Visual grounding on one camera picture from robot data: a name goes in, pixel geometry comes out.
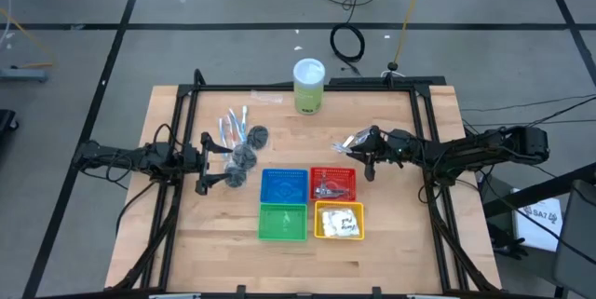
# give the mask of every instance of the yellow plastic tray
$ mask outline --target yellow plastic tray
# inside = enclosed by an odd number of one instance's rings
[[[346,201],[317,201],[315,203],[315,238],[328,238],[323,232],[323,220],[318,212],[321,208],[336,207],[349,208],[356,215],[360,236],[357,238],[332,238],[332,239],[364,239],[364,205],[361,202],[346,202]]]

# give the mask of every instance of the blue plastic tray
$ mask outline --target blue plastic tray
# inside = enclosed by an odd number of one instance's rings
[[[263,170],[261,202],[305,204],[307,201],[307,170]]]

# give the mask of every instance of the wooden tabletop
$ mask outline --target wooden tabletop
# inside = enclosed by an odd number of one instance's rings
[[[151,142],[157,127],[169,123],[176,87],[155,87],[149,102],[140,144]],[[432,102],[442,142],[464,136],[452,87],[431,87]],[[206,197],[195,193],[197,175],[186,176],[169,273],[171,292],[440,293],[439,273],[427,205],[418,201],[423,184],[420,168],[406,164],[376,166],[376,179],[367,182],[364,166],[331,149],[370,125],[405,129],[414,134],[407,93],[325,92],[316,115],[296,112],[291,92],[276,92],[282,103],[259,101],[249,92],[200,92],[192,144],[207,131],[218,142],[218,118],[228,107],[238,114],[249,106],[249,127],[266,126],[270,140],[257,152],[258,164],[246,185],[234,189],[216,184]],[[183,111],[186,112],[188,101]],[[425,135],[429,135],[427,123]],[[183,125],[179,139],[182,138]],[[160,135],[165,141],[167,132]],[[224,169],[221,156],[210,156],[210,172]],[[313,236],[313,209],[308,205],[308,240],[273,242],[257,238],[261,173],[265,168],[309,169],[313,166],[355,168],[357,193],[364,204],[366,238],[362,241],[319,239]],[[460,179],[474,183],[470,172]],[[127,199],[148,184],[134,173]],[[452,199],[461,245],[478,269],[500,286],[479,193],[469,185],[452,187]],[[121,280],[146,247],[157,187],[125,214],[116,239],[106,286]],[[457,287],[450,249],[446,249],[451,284]],[[162,251],[156,254],[152,284],[156,284]]]

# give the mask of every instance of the black mesh object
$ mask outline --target black mesh object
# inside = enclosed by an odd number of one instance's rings
[[[263,126],[255,126],[249,131],[246,143],[254,150],[261,150],[267,144],[268,139],[269,130]]]
[[[230,173],[231,176],[225,179],[225,183],[227,183],[230,187],[240,187],[244,182],[246,182],[246,170],[236,167],[234,165],[228,165],[225,168],[225,173]]]
[[[247,144],[240,144],[234,148],[232,154],[234,163],[241,169],[249,170],[257,164],[257,156]]]

